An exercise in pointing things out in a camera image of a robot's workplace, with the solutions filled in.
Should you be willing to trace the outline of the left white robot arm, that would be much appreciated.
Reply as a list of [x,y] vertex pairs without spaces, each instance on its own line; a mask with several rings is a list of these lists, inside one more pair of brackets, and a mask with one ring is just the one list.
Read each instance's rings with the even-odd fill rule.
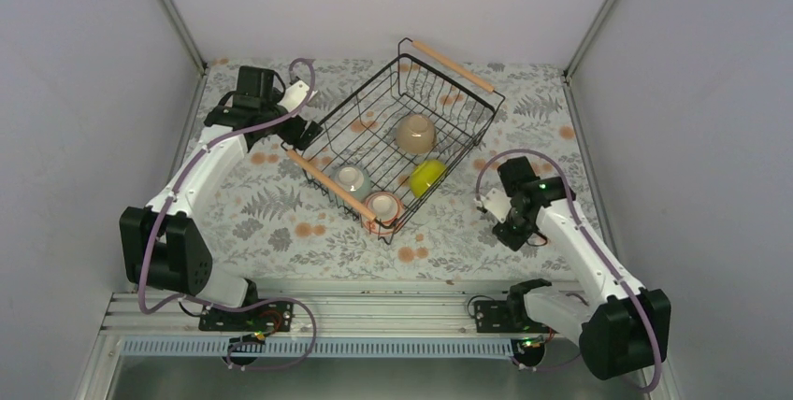
[[166,186],[145,207],[119,220],[126,276],[137,285],[140,311],[152,314],[174,300],[223,311],[239,330],[260,317],[251,279],[215,265],[199,221],[230,171],[268,136],[296,143],[308,125],[301,110],[314,97],[309,59],[295,59],[282,79],[275,70],[243,65],[237,86],[208,113],[198,141]]

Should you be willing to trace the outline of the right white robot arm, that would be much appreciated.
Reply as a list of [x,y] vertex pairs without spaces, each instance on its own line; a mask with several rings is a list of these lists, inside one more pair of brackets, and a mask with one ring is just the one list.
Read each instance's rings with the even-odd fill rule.
[[504,152],[498,189],[477,196],[480,210],[496,219],[493,235],[518,251],[536,236],[556,246],[583,293],[564,293],[546,279],[510,287],[507,324],[519,332],[544,325],[574,342],[590,373],[606,380],[651,367],[647,385],[659,383],[667,357],[671,303],[649,290],[593,232],[563,174],[537,176],[524,150]]

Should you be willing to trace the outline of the pale green bowl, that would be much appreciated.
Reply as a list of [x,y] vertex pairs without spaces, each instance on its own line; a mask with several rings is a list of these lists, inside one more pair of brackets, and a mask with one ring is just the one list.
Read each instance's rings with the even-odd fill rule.
[[340,165],[333,173],[333,180],[360,202],[364,202],[372,191],[372,181],[368,172],[358,165]]

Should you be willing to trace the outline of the beige ceramic bowl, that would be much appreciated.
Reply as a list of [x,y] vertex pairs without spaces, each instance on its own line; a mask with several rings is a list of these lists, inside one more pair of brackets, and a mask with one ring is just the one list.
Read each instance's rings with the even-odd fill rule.
[[426,115],[407,115],[398,123],[395,139],[397,146],[404,152],[426,154],[435,146],[436,127]]

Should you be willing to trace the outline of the black wire dish rack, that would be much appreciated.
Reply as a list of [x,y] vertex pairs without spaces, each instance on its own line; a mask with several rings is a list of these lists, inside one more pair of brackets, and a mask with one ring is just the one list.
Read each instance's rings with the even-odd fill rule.
[[308,183],[389,243],[477,147],[505,100],[463,65],[409,37],[288,157]]

